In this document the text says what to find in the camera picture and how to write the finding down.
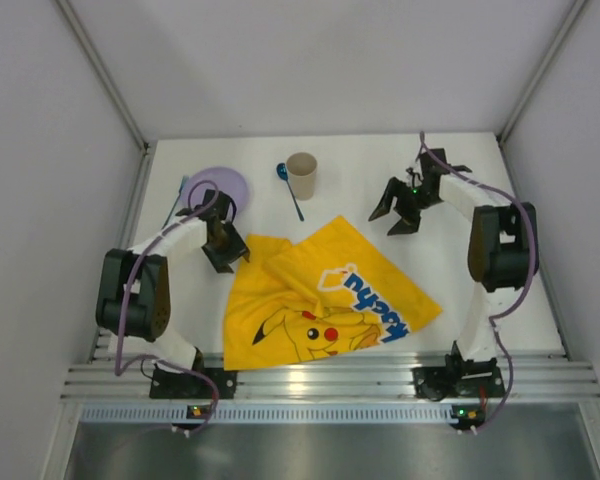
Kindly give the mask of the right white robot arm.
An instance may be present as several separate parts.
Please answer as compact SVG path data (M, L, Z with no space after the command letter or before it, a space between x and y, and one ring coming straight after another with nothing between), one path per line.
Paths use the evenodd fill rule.
M454 348L465 361L489 361L496 356L496 322L521 306L539 269L536 208L479 182L464 165L449 165L442 149L421 152L417 163L406 180L388 180L369 219L395 211L400 219L388 234L414 234L424 210L446 203L470 221L467 265L474 290Z

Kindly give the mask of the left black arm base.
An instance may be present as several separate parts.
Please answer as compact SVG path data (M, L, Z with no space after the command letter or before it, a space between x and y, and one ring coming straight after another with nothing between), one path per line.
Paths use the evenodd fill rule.
M237 387L236 371L209 367L203 374L216 385L221 400L234 398ZM156 367L152 374L149 397L157 400L210 400L212 393L212 387L197 377Z

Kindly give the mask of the aluminium mounting rail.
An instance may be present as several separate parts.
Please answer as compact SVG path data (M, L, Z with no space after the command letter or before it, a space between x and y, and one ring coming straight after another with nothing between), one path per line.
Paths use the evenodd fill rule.
M101 334L92 358L69 367L61 399L64 401L145 401L154 385L150 367L132 366L123 375L113 373L113 355ZM504 380L514 379L513 403L571 403L600 400L600 384L593 367L564 355L517 355L513 367L497 359ZM335 359L223 375L218 387L236 401L407 401L419 382L418 368L442 367L444 356L390 352L361 353Z

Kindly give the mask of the blue plastic fork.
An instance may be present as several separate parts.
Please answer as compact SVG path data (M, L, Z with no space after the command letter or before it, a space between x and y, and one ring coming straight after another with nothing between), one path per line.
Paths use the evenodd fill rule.
M182 176L181 181L180 181L180 185L178 187L178 192L177 192L176 197L174 199L174 202L173 202L173 204L172 204L172 206L171 206L171 208L169 210L169 213L167 214L167 217L166 217L165 221L162 224L161 229L164 229L169 224L169 222L171 221L171 218L172 218L172 216L173 216L173 214L174 214L174 212L176 210L176 207L179 204L180 197L181 197L181 194L182 194L182 190L183 190L184 186L186 185L186 182L188 181L188 179L189 179L189 176L187 176L187 175Z

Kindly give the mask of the purple plastic plate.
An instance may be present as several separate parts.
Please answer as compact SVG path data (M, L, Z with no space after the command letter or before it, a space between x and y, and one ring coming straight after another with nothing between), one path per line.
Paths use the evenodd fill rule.
M200 170L189 177L180 190L179 203L182 207L194 208L204 199L207 190L212 190L209 184L194 188L201 181L211 181L235 203L237 214L240 214L249 201L249 187L244 176L229 167L210 167Z

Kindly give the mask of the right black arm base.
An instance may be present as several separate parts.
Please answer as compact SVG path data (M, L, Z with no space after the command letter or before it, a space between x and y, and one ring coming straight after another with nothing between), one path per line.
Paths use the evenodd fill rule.
M447 398L500 398L505 393L497 360L465 360L459 353L445 356L443 366L418 367L413 371L416 397L440 402Z

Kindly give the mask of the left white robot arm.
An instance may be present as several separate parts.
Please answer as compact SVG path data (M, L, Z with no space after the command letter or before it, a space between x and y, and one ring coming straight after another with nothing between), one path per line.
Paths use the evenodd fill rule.
M195 186L206 188L199 204L187 200L155 236L128 249L111 249L104 257L95 319L116 336L117 376L143 360L174 372L201 373L203 354L170 325L169 269L197 250L219 274L231 273L233 263L250 259L234 226L233 198L211 180Z

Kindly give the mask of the beige paper cup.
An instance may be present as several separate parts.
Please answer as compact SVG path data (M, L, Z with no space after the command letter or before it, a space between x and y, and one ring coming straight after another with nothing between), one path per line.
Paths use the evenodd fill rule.
M285 162L289 183L298 200L310 200L315 193L317 167L316 158L307 152L291 155Z

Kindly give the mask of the yellow pikachu cloth mat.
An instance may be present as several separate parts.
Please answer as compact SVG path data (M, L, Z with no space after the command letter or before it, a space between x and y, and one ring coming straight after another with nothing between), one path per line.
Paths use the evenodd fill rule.
M224 366L306 363L401 340L442 312L344 217L299 243L250 234L224 318Z

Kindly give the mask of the blue metallic spoon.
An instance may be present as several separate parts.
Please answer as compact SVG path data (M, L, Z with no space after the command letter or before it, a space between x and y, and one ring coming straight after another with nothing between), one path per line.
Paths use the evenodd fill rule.
M276 174L277 174L278 178L281 179L286 184L287 189L288 189L288 191L290 193L291 199L293 201L293 204L294 204L297 216L298 216L299 220L301 222L303 222L305 220L305 217L303 215L303 212L302 212L300 206L298 205L296 196L295 196L295 194L293 192L293 189L292 189L290 181L289 181L289 176L288 176L287 168L286 168L286 165L284 163L278 163L276 165Z

